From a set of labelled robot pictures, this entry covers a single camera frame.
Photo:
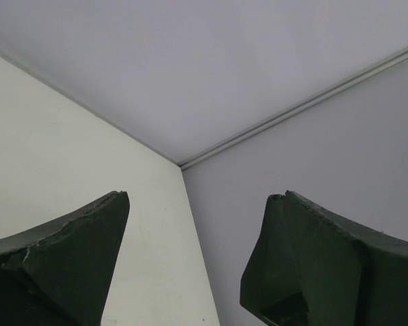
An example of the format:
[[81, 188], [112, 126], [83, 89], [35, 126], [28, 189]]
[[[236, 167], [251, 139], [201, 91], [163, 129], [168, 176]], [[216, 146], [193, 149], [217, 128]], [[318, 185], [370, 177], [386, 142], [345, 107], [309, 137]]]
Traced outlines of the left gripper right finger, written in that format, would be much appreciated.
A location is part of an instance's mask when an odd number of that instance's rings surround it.
[[408, 242], [271, 195], [239, 301], [267, 325], [408, 325]]

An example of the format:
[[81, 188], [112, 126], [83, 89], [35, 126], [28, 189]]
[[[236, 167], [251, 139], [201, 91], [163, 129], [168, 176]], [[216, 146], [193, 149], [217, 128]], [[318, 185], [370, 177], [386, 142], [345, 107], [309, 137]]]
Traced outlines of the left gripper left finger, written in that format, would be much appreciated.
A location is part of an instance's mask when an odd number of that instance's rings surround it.
[[100, 325], [129, 210], [110, 192], [0, 239], [0, 325]]

